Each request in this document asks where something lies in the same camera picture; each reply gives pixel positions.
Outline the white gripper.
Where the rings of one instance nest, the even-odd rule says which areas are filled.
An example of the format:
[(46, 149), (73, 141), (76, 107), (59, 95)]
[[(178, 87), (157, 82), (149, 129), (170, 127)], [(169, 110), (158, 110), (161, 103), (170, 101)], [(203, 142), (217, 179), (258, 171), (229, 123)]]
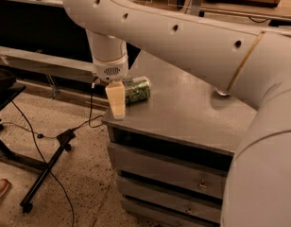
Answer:
[(115, 119), (123, 119), (126, 115), (125, 87), (121, 80), (128, 73), (128, 56), (112, 61), (93, 59), (93, 73), (102, 81), (110, 82), (105, 88), (110, 103), (112, 115)]

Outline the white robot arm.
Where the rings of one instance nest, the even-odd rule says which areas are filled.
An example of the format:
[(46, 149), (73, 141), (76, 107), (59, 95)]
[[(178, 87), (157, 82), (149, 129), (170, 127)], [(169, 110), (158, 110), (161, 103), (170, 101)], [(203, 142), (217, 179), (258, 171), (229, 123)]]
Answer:
[(231, 163), (221, 227), (291, 227), (291, 32), (135, 4), (63, 0), (78, 26), (120, 39), (256, 114)]

